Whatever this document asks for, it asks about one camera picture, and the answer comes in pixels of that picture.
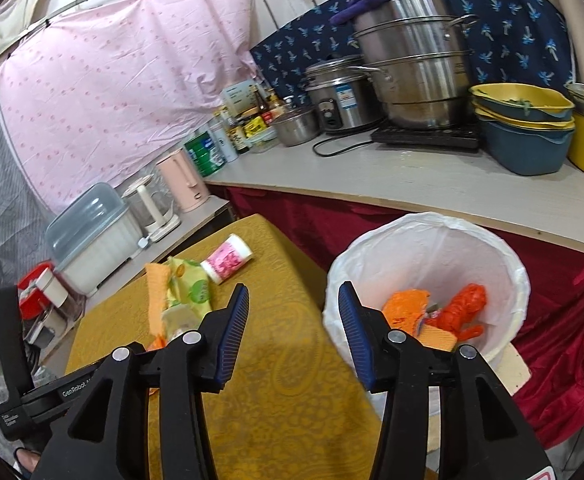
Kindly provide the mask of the orange snack bag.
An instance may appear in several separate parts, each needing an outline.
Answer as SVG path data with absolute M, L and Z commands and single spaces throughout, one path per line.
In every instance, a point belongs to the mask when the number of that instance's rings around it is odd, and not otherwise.
M 395 292 L 385 302 L 382 312 L 393 330 L 402 330 L 426 348 L 452 352 L 456 347 L 457 337 L 447 330 L 426 324 L 428 305 L 429 292 L 407 289 Z

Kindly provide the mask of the red plastic bag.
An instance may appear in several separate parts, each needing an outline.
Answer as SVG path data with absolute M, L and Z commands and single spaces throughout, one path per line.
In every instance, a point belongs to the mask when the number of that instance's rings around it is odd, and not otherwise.
M 472 283 L 463 287 L 446 307 L 437 310 L 433 318 L 427 318 L 425 324 L 446 330 L 454 335 L 458 342 L 474 339 L 484 333 L 484 327 L 474 320 L 484 310 L 486 304 L 486 288 Z

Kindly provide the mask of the red plastic basin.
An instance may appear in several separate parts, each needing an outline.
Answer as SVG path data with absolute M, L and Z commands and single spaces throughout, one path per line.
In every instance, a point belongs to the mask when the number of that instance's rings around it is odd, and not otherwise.
M 58 307 L 64 299 L 63 286 L 54 274 L 54 264 L 38 263 L 18 283 L 19 311 L 24 321 L 37 318 L 44 311 Z

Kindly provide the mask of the red satin counter skirt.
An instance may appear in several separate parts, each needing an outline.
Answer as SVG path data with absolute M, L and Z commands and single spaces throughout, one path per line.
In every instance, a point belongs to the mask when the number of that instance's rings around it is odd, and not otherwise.
M 322 269 L 362 234 L 403 217 L 399 209 L 301 194 L 211 189 L 239 217 L 260 214 Z M 527 315 L 513 344 L 532 372 L 514 399 L 545 448 L 584 426 L 584 254 L 502 233 L 531 282 Z

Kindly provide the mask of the green yellow snack wrapper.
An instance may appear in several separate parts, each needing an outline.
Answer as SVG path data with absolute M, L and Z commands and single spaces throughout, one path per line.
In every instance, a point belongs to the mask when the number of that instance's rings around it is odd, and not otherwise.
M 185 306 L 197 321 L 211 312 L 209 278 L 200 263 L 191 259 L 169 257 L 167 308 Z

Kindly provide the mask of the white dish drainer box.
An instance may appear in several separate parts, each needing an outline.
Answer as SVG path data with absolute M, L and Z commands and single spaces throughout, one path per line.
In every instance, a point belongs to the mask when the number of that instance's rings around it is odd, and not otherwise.
M 87 297 L 138 255 L 142 237 L 129 205 L 104 182 L 76 198 L 44 234 L 56 272 L 74 292 Z

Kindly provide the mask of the pink electric kettle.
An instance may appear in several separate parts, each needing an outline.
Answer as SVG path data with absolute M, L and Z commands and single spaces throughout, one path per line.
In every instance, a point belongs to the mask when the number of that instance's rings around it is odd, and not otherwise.
M 156 167 L 183 212 L 199 208 L 211 196 L 200 173 L 182 148 L 158 159 Z

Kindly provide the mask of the green white can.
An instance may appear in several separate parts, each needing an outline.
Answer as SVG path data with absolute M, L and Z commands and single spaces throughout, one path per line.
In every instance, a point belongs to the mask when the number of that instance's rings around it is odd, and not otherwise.
M 203 178 L 209 177 L 226 165 L 226 159 L 208 132 L 193 136 L 183 144 L 183 148 Z

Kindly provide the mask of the black induction cooker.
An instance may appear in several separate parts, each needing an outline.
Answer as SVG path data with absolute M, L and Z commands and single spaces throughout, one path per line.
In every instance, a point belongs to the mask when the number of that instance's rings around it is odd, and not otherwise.
M 395 148 L 435 148 L 435 150 L 476 153 L 480 137 L 473 130 L 407 129 L 386 124 L 370 134 L 372 142 Z

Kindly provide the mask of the stacked blue yellow basins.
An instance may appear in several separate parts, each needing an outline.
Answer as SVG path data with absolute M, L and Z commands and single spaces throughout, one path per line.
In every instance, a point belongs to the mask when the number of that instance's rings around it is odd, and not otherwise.
M 532 84 L 475 84 L 472 110 L 484 148 L 513 174 L 559 171 L 575 131 L 575 105 L 561 92 Z

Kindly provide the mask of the pink curtain sheet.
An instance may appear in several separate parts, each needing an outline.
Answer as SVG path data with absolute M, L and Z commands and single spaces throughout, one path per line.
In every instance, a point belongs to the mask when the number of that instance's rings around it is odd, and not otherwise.
M 61 211 L 153 162 L 251 78 L 252 0 L 122 0 L 30 37 L 0 68 L 22 170 Z

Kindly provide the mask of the condiment bottles cluster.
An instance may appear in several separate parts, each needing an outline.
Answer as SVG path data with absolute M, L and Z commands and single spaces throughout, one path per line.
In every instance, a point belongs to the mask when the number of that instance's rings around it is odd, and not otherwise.
M 272 123 L 286 111 L 286 104 L 269 84 L 246 79 L 224 88 L 220 99 L 215 117 L 237 153 L 261 154 L 279 143 Z

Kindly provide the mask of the small steel bowl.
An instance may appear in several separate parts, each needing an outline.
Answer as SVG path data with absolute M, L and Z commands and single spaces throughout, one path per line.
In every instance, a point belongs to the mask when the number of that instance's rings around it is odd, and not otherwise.
M 271 127 L 287 148 L 309 142 L 321 133 L 318 115 L 311 106 L 294 108 L 284 113 L 271 122 Z

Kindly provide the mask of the steel rice cooker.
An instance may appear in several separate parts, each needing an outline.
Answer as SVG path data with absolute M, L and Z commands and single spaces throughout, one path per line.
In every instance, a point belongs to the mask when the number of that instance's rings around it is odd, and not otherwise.
M 369 129 L 385 119 L 360 55 L 319 62 L 305 70 L 304 89 L 318 114 L 322 130 L 345 134 Z

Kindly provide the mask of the large steel steamer pot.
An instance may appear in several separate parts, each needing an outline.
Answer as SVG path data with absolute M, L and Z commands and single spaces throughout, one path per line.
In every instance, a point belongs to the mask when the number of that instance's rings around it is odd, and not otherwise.
M 470 87 L 464 31 L 478 21 L 448 0 L 389 0 L 354 19 L 354 38 L 389 119 L 403 128 L 462 122 Z

